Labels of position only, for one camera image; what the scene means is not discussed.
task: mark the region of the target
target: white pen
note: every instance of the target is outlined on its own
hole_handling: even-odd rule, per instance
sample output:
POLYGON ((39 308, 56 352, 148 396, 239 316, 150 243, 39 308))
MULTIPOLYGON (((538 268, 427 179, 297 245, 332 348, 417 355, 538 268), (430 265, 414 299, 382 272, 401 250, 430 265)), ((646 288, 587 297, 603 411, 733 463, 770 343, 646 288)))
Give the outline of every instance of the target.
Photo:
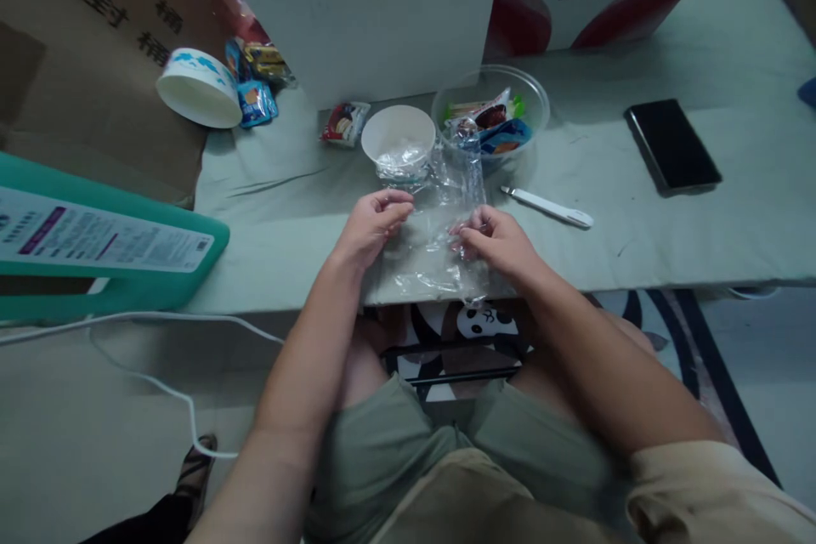
POLYGON ((542 213, 552 215, 555 218, 559 218, 569 224, 576 225, 584 230, 589 230, 595 224, 595 219, 590 217, 585 212, 575 210, 574 208, 563 207, 555 202, 545 200, 538 195, 533 195, 529 191, 503 186, 501 187, 501 190, 508 196, 513 197, 524 204, 529 204, 533 208, 537 208, 542 213))

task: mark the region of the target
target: white cable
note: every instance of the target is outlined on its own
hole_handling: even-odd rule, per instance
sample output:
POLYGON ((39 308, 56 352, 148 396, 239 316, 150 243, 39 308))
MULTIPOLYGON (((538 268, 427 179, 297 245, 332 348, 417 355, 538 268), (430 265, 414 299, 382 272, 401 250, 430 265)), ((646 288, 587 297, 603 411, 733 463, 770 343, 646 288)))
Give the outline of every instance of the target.
POLYGON ((93 325, 97 325, 98 323, 110 323, 112 321, 121 321, 121 320, 208 320, 208 321, 227 321, 229 323, 237 323, 240 326, 244 326, 250 332, 254 332, 261 337, 265 337, 267 340, 272 340, 273 342, 278 342, 283 344, 283 340, 278 337, 273 336, 272 334, 268 334, 264 330, 259 330, 256 326, 252 323, 247 323, 243 319, 239 317, 229 316, 228 314, 181 314, 181 313, 169 313, 169 312, 130 312, 130 313, 117 313, 117 314, 106 314, 105 316, 95 317, 93 319, 86 319, 77 321, 75 323, 67 323, 62 326, 56 327, 44 327, 43 329, 38 329, 34 331, 26 331, 25 333, 16 334, 14 336, 6 336, 0 337, 0 346, 5 344, 16 344, 21 342, 27 342, 28 340, 36 340, 40 337, 47 337, 53 336, 54 334, 63 333, 63 332, 70 332, 71 330, 82 329, 83 327, 89 327, 93 325))
POLYGON ((169 313, 169 312, 131 312, 131 313, 118 313, 118 314, 108 314, 106 316, 100 316, 93 319, 85 319, 81 321, 77 321, 75 323, 68 323, 62 326, 56 327, 48 327, 41 330, 35 331, 27 331, 25 333, 16 334, 14 336, 7 336, 7 337, 0 337, 0 346, 8 345, 8 344, 15 344, 21 342, 27 342, 29 340, 36 340, 37 338, 53 336, 55 334, 70 332, 71 330, 82 329, 83 327, 87 327, 88 329, 88 341, 91 343, 97 351, 99 351, 102 356, 107 360, 115 368, 122 370, 129 374, 130 376, 141 378, 144 381, 147 381, 150 384, 157 386, 159 389, 164 391, 166 394, 170 394, 173 397, 179 398, 187 403, 188 412, 190 414, 190 431, 192 432, 193 436, 193 446, 197 451, 199 451, 203 455, 210 456, 214 459, 235 459, 238 457, 238 453, 232 452, 218 452, 215 450, 209 450, 208 448, 201 445, 201 442, 198 441, 198 427, 196 426, 196 403, 193 401, 187 394, 183 394, 180 391, 174 389, 170 385, 162 382, 158 378, 148 376, 147 374, 142 374, 141 372, 137 372, 135 370, 131 370, 126 365, 119 363, 113 357, 111 357, 106 351, 100 347, 94 337, 91 335, 91 327, 97 325, 98 323, 105 323, 105 322, 112 322, 112 321, 121 321, 121 320, 206 320, 206 321, 227 321, 229 323, 237 323, 238 325, 244 326, 250 332, 256 333, 261 337, 266 338, 267 340, 272 340, 273 342, 278 342, 283 344, 283 340, 278 337, 272 336, 268 334, 266 331, 258 329, 256 326, 252 325, 251 323, 247 323, 243 319, 234 316, 228 315, 219 315, 219 314, 180 314, 180 313, 169 313))

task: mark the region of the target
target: table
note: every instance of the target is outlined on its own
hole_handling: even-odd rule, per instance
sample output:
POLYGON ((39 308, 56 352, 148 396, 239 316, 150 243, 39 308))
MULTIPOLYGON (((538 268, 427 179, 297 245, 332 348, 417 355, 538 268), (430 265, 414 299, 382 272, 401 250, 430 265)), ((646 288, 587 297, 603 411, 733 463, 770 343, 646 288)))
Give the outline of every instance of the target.
MULTIPOLYGON (((816 54, 782 0, 682 0, 648 39, 507 63, 552 103, 514 186, 596 223, 580 231, 509 200, 501 177, 487 181, 489 199, 578 289, 816 283, 816 111, 796 97, 816 54), (622 113, 666 98, 679 99, 723 175, 710 193, 655 190, 622 113)), ((432 97, 400 103, 429 111, 432 97)), ((379 188, 359 149, 316 142, 326 114, 302 91, 278 106, 270 125, 207 142, 195 209, 232 237, 189 312, 299 309, 354 202, 379 188)), ((364 290, 368 304, 437 296, 400 292, 381 263, 364 290)))

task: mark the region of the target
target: clear plastic wrap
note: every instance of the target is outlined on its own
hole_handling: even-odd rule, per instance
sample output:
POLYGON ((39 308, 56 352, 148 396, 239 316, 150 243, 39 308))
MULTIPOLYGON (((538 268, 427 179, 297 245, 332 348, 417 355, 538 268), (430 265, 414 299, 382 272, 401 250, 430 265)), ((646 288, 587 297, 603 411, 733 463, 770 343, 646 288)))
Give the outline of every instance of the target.
POLYGON ((414 213, 385 247, 382 282, 395 283, 405 296, 431 293, 434 299, 459 298, 479 308, 487 296, 489 270, 484 261, 467 258, 458 239, 459 229, 486 203, 479 140, 464 139, 460 150, 437 144, 422 163, 419 169, 409 164, 404 173, 383 172, 377 164, 387 186, 409 191, 415 199, 414 213))

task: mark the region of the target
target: khaki shorts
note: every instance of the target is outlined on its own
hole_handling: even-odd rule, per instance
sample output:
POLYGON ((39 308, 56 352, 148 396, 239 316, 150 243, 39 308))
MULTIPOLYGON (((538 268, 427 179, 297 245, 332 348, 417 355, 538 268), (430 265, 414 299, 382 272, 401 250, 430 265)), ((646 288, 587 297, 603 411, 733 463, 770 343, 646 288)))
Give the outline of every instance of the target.
POLYGON ((367 542, 397 504, 448 453, 475 446, 535 499, 626 536, 626 462, 587 431, 503 380, 476 400, 467 435, 434 429, 410 384, 394 375, 329 423, 305 525, 309 542, 367 542))

